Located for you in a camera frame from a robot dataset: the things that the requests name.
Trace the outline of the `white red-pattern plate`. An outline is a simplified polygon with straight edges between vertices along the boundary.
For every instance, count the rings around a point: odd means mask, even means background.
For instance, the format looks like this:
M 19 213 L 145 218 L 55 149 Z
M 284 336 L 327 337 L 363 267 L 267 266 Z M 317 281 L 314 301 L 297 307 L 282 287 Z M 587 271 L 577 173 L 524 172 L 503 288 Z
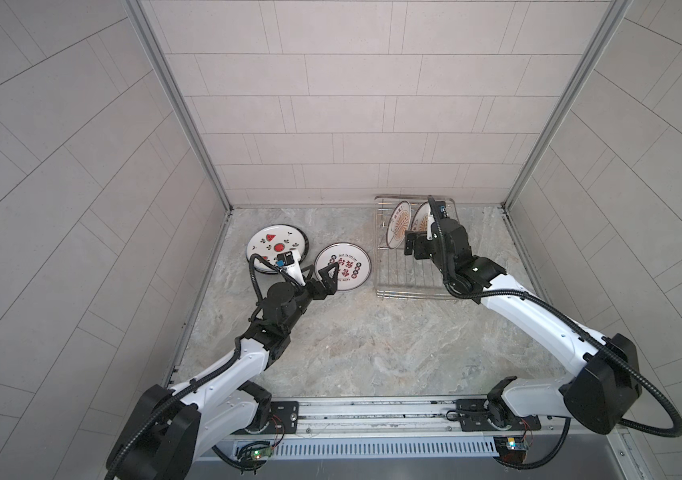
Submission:
M 427 233 L 429 231 L 430 216 L 430 205 L 428 202 L 424 202 L 416 210 L 411 222 L 410 230 L 412 232 Z

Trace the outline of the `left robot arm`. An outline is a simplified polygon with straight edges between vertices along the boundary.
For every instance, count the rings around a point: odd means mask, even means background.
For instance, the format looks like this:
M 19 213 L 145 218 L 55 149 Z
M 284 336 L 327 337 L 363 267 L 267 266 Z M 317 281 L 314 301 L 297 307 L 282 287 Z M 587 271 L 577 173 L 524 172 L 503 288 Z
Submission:
M 232 352 L 186 382 L 148 388 L 107 458 L 106 478 L 183 479 L 228 435 L 266 426 L 271 395 L 252 379 L 281 357 L 308 306 L 337 292 L 342 269 L 333 262 L 312 274 L 288 254 L 267 267 L 283 280 L 256 293 Z

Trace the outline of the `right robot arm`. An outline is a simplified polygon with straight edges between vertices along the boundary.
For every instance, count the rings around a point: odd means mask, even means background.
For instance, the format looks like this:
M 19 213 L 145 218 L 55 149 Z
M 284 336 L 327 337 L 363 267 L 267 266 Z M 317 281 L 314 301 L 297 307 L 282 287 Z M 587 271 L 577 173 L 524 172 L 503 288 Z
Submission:
M 425 231 L 409 232 L 405 253 L 431 261 L 454 298 L 501 315 L 547 350 L 564 368 L 549 380 L 512 378 L 489 395 L 518 417 L 572 419 L 606 435 L 620 425 L 664 438 L 682 435 L 674 404 L 640 372 L 635 345 L 607 337 L 526 290 L 496 262 L 473 253 L 466 229 L 432 203 Z

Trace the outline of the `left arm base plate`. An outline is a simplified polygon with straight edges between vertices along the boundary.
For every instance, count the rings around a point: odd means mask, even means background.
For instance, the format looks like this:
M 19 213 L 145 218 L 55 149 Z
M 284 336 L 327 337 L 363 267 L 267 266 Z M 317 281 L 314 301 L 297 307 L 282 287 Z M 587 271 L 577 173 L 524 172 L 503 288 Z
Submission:
M 235 435 L 295 434 L 300 404 L 298 401 L 274 401 L 269 408 L 259 406 L 252 422 Z

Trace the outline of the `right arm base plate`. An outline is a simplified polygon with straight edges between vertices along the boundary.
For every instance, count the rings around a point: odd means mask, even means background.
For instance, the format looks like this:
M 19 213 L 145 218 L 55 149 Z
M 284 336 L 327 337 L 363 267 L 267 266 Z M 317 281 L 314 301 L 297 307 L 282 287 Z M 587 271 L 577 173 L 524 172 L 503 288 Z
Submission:
M 541 422 L 535 415 L 515 416 L 502 401 L 484 397 L 459 399 L 445 417 L 458 422 L 463 432 L 538 431 Z

